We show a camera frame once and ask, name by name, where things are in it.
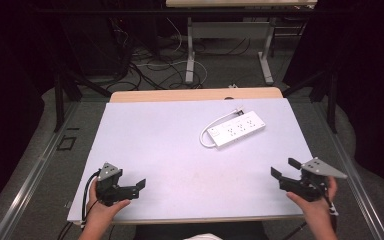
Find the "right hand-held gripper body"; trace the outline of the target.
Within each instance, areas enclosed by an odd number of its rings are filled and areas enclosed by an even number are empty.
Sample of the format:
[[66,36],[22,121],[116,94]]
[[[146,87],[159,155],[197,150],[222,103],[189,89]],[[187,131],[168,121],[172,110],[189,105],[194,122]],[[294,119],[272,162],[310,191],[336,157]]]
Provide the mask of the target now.
[[279,188],[286,192],[293,192],[308,202],[327,196],[329,176],[340,179],[348,178],[345,173],[319,158],[313,158],[301,164],[301,178],[295,180],[283,176],[283,180],[279,182]]

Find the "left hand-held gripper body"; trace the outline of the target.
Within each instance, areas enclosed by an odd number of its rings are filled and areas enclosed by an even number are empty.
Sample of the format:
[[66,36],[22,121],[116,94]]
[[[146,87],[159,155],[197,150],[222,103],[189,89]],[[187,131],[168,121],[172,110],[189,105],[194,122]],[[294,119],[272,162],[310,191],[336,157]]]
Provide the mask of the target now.
[[121,176],[121,169],[108,162],[103,165],[96,185],[96,197],[100,203],[112,206],[128,198],[127,192],[118,185]]

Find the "person's right hand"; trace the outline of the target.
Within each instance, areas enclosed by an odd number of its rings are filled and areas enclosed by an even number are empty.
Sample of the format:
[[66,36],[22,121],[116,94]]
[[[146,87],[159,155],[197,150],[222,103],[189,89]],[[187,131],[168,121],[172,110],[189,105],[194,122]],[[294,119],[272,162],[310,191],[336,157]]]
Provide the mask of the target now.
[[337,192],[337,183],[334,177],[328,177],[327,199],[319,199],[317,201],[308,202],[293,192],[287,192],[286,196],[298,205],[303,211],[304,218],[308,224],[311,222],[320,223],[322,221],[330,222],[330,207]]

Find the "person's left hand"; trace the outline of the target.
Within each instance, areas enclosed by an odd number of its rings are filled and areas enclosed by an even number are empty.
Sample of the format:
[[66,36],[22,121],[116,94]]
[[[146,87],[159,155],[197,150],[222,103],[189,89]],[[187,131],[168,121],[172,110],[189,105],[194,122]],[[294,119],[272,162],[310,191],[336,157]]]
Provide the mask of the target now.
[[94,179],[89,189],[89,200],[86,206],[86,226],[107,228],[111,224],[116,214],[119,213],[123,208],[128,206],[131,201],[121,200],[116,202],[112,206],[106,206],[100,203],[97,199],[96,185],[97,180]]

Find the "white power strip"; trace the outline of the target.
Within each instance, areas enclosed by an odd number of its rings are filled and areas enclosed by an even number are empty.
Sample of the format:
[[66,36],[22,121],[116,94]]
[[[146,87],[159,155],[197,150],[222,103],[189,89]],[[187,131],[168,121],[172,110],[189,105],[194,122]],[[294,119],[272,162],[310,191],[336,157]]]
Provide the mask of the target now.
[[265,122],[254,111],[250,111],[219,125],[209,127],[207,134],[216,147],[224,147],[263,130],[265,127]]

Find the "person's dark clothing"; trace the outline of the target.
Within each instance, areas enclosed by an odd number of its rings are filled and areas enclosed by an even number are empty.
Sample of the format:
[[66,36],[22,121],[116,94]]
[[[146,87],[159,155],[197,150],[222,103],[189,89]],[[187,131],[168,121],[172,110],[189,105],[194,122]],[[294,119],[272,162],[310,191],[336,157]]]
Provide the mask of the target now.
[[221,240],[269,240],[259,221],[139,225],[134,240],[185,240],[202,234]]

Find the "black metal stand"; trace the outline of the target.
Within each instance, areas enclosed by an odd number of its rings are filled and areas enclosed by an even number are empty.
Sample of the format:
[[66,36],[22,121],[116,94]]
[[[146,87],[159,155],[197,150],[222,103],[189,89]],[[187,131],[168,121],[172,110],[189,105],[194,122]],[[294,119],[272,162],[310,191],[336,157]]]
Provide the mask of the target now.
[[55,132],[58,132],[65,122],[64,95],[71,101],[78,102],[82,99],[82,93],[78,84],[97,92],[98,94],[109,98],[112,93],[91,82],[86,77],[68,69],[57,69],[54,71],[54,93],[56,109]]
[[330,130],[336,134],[336,102],[337,102],[337,85],[338,85],[338,72],[336,70],[318,71],[307,79],[299,82],[298,84],[288,87],[282,92],[284,97],[290,96],[292,93],[302,89],[303,87],[315,84],[312,92],[310,93],[311,102],[320,102],[324,96],[328,97],[326,122]]

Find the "dark curtain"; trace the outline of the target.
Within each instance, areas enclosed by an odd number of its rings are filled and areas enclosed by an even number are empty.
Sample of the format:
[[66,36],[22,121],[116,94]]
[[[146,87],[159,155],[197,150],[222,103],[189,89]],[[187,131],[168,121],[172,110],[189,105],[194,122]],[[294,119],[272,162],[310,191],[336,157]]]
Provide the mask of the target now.
[[356,134],[355,160],[384,179],[384,0],[318,0],[316,9],[353,13],[311,18],[283,82],[295,86],[324,70],[350,30],[353,41],[338,58],[337,104]]
[[0,193],[44,111],[51,74],[31,36],[22,0],[0,0]]

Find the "aluminium floor rail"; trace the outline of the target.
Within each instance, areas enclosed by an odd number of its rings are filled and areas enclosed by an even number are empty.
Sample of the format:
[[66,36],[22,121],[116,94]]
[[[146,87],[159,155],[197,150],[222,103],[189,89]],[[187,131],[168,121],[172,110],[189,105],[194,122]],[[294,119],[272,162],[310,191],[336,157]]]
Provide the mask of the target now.
[[[67,221],[85,165],[88,140],[80,116],[84,105],[68,106],[66,122],[55,132],[45,113],[14,175],[0,195],[0,240],[68,240]],[[58,151],[62,137],[77,140],[70,151]]]
[[356,136],[348,117],[337,107],[334,110],[334,126],[331,126],[328,122],[327,104],[317,102],[313,106],[335,148],[340,168],[348,175],[347,185],[352,192],[357,209],[360,211],[371,237],[373,240],[384,240],[384,223],[381,220],[380,212],[376,208],[372,189],[367,187],[365,180],[368,171],[354,160]]

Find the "black floor socket frame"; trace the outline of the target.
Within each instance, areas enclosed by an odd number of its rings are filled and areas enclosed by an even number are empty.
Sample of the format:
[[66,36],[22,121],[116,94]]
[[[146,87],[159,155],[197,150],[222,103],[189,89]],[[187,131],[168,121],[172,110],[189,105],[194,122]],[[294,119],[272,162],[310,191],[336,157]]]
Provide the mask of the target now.
[[73,148],[76,140],[77,140],[76,137],[64,135],[57,145],[57,150],[58,151],[70,151]]

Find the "white metal frame desk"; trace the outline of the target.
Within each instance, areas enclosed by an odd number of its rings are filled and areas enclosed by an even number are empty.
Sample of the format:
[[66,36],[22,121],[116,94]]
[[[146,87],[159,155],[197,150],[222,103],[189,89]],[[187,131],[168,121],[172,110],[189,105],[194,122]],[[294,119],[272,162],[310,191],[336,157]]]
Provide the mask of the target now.
[[[313,8],[318,0],[166,0],[166,6],[174,10],[209,10],[211,17],[217,17],[216,10],[297,10],[300,7]],[[263,39],[264,48],[258,53],[263,80],[266,84],[274,83],[267,61],[271,42],[275,31],[275,17],[266,17],[261,22],[209,20],[198,22],[187,18],[187,47],[188,59],[185,82],[193,81],[195,60],[195,39]]]

